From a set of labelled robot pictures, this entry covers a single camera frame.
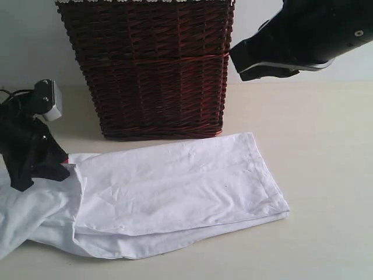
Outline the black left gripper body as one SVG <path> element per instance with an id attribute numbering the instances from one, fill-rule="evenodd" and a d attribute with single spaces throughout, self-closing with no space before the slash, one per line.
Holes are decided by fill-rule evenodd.
<path id="1" fill-rule="evenodd" d="M 31 93 L 10 95 L 1 103 L 1 155 L 43 158 L 65 152 L 33 111 Z"/>

